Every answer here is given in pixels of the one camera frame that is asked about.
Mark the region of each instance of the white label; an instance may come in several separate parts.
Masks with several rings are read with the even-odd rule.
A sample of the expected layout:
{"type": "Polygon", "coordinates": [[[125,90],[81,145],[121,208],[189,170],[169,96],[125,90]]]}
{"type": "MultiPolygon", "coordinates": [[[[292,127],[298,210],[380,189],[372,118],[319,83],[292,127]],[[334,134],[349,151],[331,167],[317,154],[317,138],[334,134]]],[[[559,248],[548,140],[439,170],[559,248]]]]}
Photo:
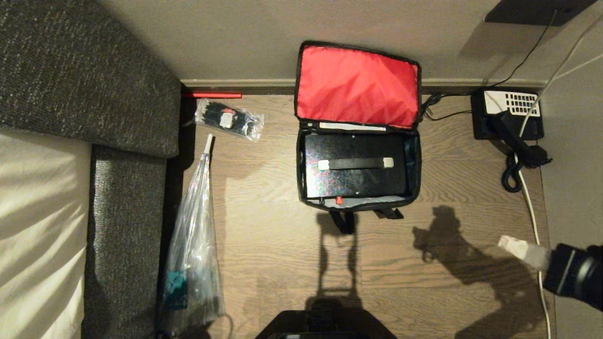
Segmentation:
{"type": "Polygon", "coordinates": [[[224,128],[232,127],[232,113],[223,113],[220,118],[220,126],[224,128]]]}

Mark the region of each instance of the plastic bag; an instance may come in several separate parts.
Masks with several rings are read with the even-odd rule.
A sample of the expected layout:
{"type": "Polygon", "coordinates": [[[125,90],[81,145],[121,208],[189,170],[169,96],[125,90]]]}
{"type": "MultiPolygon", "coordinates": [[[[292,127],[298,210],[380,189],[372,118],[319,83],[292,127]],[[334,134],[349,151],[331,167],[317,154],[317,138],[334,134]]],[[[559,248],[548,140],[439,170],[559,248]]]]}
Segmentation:
{"type": "Polygon", "coordinates": [[[163,277],[159,329],[180,335],[224,315],[209,182],[212,135],[180,204],[163,277]]]}
{"type": "Polygon", "coordinates": [[[200,99],[197,100],[195,123],[220,128],[257,142],[264,128],[264,115],[254,114],[246,109],[233,109],[208,99],[200,99]]]}

